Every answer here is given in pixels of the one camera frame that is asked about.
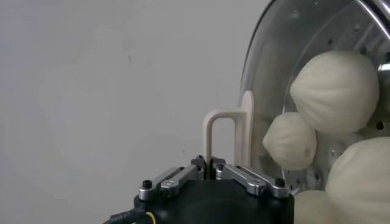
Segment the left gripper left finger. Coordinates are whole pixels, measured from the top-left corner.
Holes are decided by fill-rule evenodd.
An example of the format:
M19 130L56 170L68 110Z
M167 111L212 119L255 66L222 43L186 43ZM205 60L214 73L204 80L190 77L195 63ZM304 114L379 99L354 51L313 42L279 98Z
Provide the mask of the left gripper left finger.
M207 165L202 155L197 155L186 167L171 167L152 180L144 180L138 188L143 201L154 200L162 191L167 197L176 196L190 180L204 180Z

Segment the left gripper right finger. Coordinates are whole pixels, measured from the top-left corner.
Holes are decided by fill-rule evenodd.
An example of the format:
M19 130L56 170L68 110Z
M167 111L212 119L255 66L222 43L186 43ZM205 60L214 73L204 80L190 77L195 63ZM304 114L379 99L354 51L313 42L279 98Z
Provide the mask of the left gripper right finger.
M272 178L258 173L251 167L227 164L224 159L211 157L211 172L217 180L233 180L242 185L250 195L261 196L265 193L275 198L288 198L289 190L285 179Z

